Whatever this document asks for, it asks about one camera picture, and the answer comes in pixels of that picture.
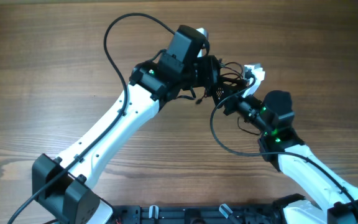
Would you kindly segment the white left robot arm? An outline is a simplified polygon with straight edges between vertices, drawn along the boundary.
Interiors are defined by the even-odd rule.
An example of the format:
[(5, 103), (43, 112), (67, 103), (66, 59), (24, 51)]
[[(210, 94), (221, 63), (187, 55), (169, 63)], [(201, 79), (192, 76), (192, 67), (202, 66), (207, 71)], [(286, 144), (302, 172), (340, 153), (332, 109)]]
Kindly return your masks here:
[(181, 25), (158, 60), (135, 66), (117, 101), (76, 143), (55, 158), (41, 154), (32, 165), (34, 200), (57, 223), (108, 223), (114, 210), (93, 192), (108, 162), (127, 140), (182, 90), (208, 84), (200, 63), (209, 57), (205, 29)]

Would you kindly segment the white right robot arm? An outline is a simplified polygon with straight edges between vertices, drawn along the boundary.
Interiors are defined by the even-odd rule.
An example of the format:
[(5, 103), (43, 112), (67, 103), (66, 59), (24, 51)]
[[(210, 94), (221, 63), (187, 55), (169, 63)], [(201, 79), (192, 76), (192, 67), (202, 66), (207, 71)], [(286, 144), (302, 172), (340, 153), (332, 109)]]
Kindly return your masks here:
[(324, 165), (297, 135), (288, 92), (274, 90), (263, 101), (252, 95), (255, 83), (224, 87), (214, 96), (216, 108), (239, 113), (260, 132), (259, 152), (276, 170), (294, 180), (310, 197), (291, 195), (277, 201), (278, 219), (284, 223), (358, 223), (358, 188)]

